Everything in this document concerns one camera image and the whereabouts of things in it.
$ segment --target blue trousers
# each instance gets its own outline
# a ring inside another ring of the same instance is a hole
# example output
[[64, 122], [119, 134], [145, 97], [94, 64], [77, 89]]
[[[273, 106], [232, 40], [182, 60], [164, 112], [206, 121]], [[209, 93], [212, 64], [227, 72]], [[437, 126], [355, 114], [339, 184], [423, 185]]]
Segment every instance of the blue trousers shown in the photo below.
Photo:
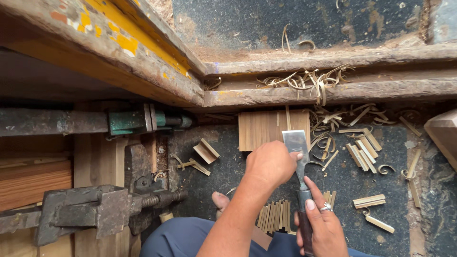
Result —
[[[143, 244], [140, 257], [193, 257], [213, 227], [214, 221], [200, 218], [173, 218], [159, 226]], [[372, 257], [348, 248], [352, 257]], [[294, 235], [275, 233], [265, 251], [251, 240], [250, 257], [302, 257]]]

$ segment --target stack of wooden strips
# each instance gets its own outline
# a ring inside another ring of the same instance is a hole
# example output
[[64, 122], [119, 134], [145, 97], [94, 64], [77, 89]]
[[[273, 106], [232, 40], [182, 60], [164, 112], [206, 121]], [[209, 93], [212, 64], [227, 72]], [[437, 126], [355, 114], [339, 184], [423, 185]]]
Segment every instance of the stack of wooden strips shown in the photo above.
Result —
[[353, 200], [356, 209], [366, 208], [368, 206], [386, 203], [386, 197], [383, 194]]
[[332, 209], [333, 209], [334, 204], [335, 204], [335, 198], [336, 198], [336, 191], [332, 191], [332, 193], [330, 194], [330, 191], [327, 190], [324, 193], [324, 199], [325, 199], [326, 202], [328, 202], [332, 206]]
[[361, 132], [358, 136], [351, 136], [355, 138], [356, 145], [346, 144], [346, 148], [351, 154], [352, 158], [356, 162], [358, 167], [361, 167], [363, 171], [371, 170], [371, 172], [376, 173], [377, 170], [373, 166], [376, 163], [375, 158], [379, 155], [376, 151], [380, 151], [383, 148], [380, 146], [378, 141], [371, 134], [371, 131], [367, 128], [355, 128], [355, 129], [340, 129], [339, 133], [353, 133]]
[[264, 233], [273, 233], [282, 228], [290, 232], [290, 202], [271, 202], [260, 210], [257, 227]]

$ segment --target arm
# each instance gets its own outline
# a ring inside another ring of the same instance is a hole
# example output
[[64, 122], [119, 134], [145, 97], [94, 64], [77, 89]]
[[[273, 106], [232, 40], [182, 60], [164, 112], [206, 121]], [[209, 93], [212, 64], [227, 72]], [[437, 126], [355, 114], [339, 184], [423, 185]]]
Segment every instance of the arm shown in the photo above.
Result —
[[222, 216], [203, 242], [198, 257], [248, 256], [252, 225], [273, 191], [287, 182], [297, 167], [300, 153], [288, 153], [286, 146], [274, 141], [249, 154], [245, 175]]

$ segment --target forearm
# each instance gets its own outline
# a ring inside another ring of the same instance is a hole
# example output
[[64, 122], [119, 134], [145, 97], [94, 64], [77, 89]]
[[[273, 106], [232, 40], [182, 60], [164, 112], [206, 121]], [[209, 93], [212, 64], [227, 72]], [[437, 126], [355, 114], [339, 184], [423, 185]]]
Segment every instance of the forearm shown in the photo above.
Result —
[[273, 188], [244, 177], [197, 256], [248, 256], [253, 224]]

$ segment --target bare foot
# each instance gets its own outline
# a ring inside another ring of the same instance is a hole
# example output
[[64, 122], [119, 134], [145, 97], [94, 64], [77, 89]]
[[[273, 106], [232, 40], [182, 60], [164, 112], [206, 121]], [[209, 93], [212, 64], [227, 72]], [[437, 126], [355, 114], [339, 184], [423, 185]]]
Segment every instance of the bare foot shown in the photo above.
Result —
[[225, 208], [229, 205], [230, 199], [216, 191], [213, 192], [211, 198], [213, 199], [214, 205], [218, 208], [216, 211], [216, 219], [218, 220], [222, 215], [222, 212], [224, 212]]

